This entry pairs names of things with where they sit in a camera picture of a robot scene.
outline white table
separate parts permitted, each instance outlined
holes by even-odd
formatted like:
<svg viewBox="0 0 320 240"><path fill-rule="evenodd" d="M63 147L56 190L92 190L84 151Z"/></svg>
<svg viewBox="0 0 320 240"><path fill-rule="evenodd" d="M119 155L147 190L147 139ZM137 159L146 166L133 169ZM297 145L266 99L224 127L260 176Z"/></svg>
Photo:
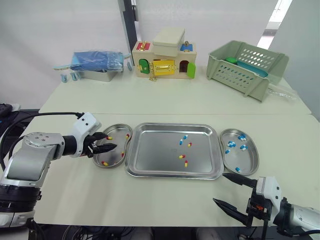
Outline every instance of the white table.
<svg viewBox="0 0 320 240"><path fill-rule="evenodd" d="M290 87L282 79L279 83ZM156 82L127 69L111 82L89 79L61 83L40 112L93 114L310 114L301 99L268 96L263 103L220 82L208 80L199 67L195 79Z"/></svg>
<svg viewBox="0 0 320 240"><path fill-rule="evenodd" d="M95 114L102 128L143 122L198 123L218 134L227 128L248 133L259 157L250 176L276 176L282 196L293 204L320 209L320 125L311 115ZM67 135L73 116L42 116L25 133ZM68 156L51 163L37 202L35 220L44 224L97 226L242 226L212 198L245 213L252 189L224 177L217 180L133 177L125 165L95 166L87 157ZM253 225L261 225L255 220Z"/></svg>

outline green object in basket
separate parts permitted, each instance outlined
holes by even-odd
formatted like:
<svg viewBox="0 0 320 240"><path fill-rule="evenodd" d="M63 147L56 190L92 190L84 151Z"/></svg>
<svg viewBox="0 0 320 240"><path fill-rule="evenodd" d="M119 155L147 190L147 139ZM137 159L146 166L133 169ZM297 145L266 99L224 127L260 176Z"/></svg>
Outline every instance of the green object in basket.
<svg viewBox="0 0 320 240"><path fill-rule="evenodd" d="M237 64L237 59L235 57L227 57L225 60L231 64Z"/></svg>

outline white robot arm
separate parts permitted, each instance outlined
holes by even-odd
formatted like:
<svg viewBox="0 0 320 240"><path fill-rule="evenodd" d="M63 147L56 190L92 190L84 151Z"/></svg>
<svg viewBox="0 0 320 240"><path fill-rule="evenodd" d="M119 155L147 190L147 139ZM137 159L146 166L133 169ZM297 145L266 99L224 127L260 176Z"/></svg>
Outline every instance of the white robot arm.
<svg viewBox="0 0 320 240"><path fill-rule="evenodd" d="M310 235L320 240L320 212L311 207L290 204L285 197L281 199L281 188L274 176L257 180L236 173L224 173L223 176L236 184L253 188L246 208L248 215L238 212L236 207L225 201L213 198L214 202L227 215L247 227L252 226L254 217L263 220L262 240L266 238L268 223L275 224L281 235Z"/></svg>
<svg viewBox="0 0 320 240"><path fill-rule="evenodd" d="M9 159L0 180L0 228L25 226L33 218L52 160L66 155L91 158L117 146L94 144L108 137L96 132L100 127L101 123L87 112L75 122L71 135L33 132L24 136L22 147Z"/></svg>

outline colorful door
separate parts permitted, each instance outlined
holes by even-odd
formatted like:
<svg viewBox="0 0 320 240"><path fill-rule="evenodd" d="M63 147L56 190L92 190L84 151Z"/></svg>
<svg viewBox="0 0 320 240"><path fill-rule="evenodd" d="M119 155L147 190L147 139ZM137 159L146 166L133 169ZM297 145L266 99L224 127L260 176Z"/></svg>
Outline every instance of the colorful door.
<svg viewBox="0 0 320 240"><path fill-rule="evenodd" d="M155 76L175 74L174 60L154 60L153 71Z"/></svg>
<svg viewBox="0 0 320 240"><path fill-rule="evenodd" d="M143 73L143 74L149 74L150 73L149 63L145 59L140 59L139 60L139 68L140 68L140 73Z"/></svg>
<svg viewBox="0 0 320 240"><path fill-rule="evenodd" d="M188 63L188 68L186 70L186 74L189 78L194 79L196 74L196 65L193 62Z"/></svg>

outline green plastic basket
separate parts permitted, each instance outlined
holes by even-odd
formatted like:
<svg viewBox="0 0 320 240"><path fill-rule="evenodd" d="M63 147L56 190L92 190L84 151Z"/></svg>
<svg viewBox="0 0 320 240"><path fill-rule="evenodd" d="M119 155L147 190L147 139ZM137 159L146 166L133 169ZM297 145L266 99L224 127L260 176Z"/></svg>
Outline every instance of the green plastic basket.
<svg viewBox="0 0 320 240"><path fill-rule="evenodd" d="M225 61L236 58L237 61L252 65L268 73L261 77L257 73ZM269 51L242 41L231 41L209 53L206 75L244 96L251 96L261 102L267 96L269 83L278 84L287 67L289 57L283 53Z"/></svg>

